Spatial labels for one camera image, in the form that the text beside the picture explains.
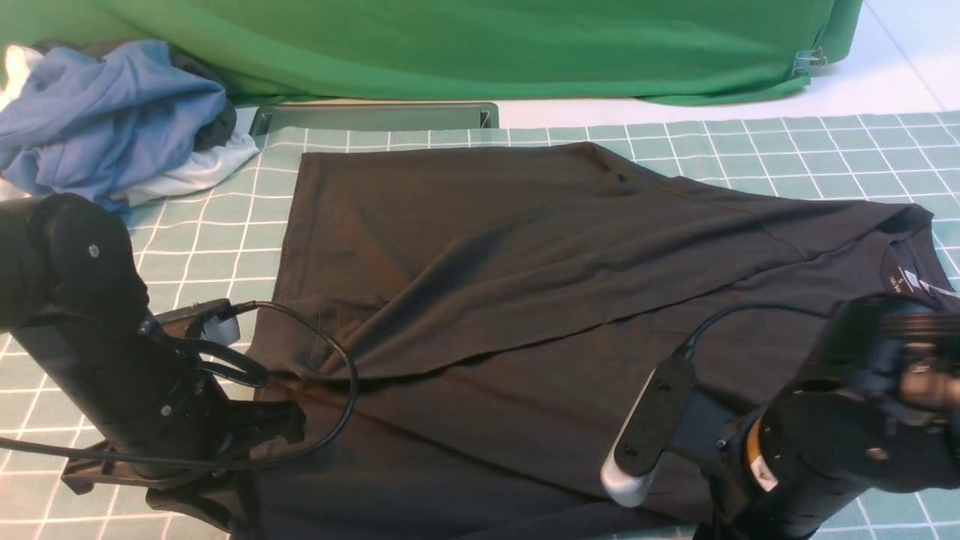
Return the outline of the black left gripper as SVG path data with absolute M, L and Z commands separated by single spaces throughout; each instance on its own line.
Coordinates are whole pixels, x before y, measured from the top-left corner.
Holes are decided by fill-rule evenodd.
M 230 400 L 211 376 L 185 382 L 96 384 L 67 395 L 103 435 L 106 458 L 70 458 L 61 475 L 75 494 L 96 485 L 146 488 L 146 502 L 223 531 L 256 529 L 260 495 L 249 464 L 257 446 L 301 443 L 305 414 L 291 400 Z

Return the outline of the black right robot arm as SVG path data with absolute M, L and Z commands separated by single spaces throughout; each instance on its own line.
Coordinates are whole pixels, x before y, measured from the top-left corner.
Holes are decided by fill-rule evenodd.
M 958 488 L 958 311 L 878 294 L 834 307 L 764 403 L 699 387 L 720 414 L 692 452 L 711 517 L 696 539 L 809 539 L 864 492 Z

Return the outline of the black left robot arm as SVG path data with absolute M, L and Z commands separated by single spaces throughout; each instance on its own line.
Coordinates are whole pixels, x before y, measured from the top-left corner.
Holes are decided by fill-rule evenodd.
M 165 331 L 149 310 L 122 220 L 75 194 L 2 203 L 2 331 L 103 435 L 67 458 L 61 481 L 146 489 L 159 512 L 230 533 L 260 528 L 253 448 L 303 439 L 294 402 L 230 400 L 216 376 L 242 376 L 202 360 L 202 317 L 175 315 Z

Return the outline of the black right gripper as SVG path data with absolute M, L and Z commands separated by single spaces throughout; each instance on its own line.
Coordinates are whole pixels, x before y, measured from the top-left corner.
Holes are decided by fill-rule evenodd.
M 695 390 L 683 410 L 671 450 L 696 465 L 709 489 L 711 517 L 696 539 L 810 539 L 799 518 L 764 505 L 748 461 L 751 428 L 764 413 L 739 397 Z

